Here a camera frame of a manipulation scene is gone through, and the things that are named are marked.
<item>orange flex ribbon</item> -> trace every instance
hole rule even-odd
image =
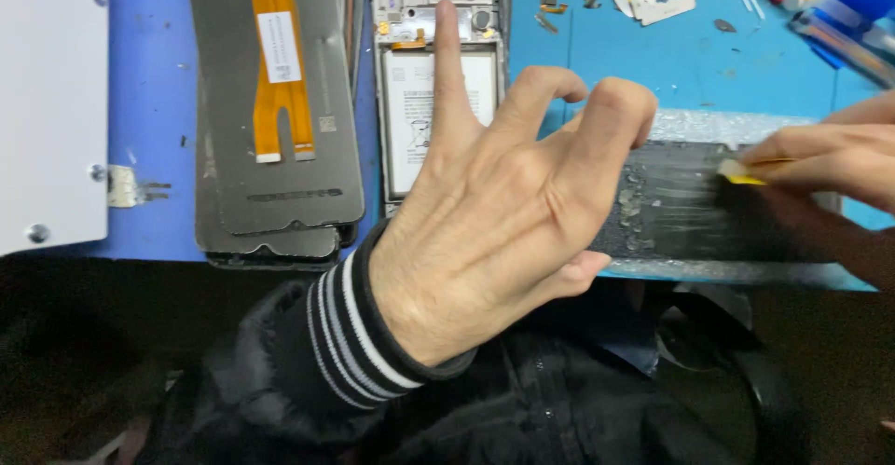
[[[296,161],[312,160],[314,133],[302,71],[302,41],[295,0],[252,0],[262,46],[255,93],[255,161],[280,162],[277,119],[288,113]]]

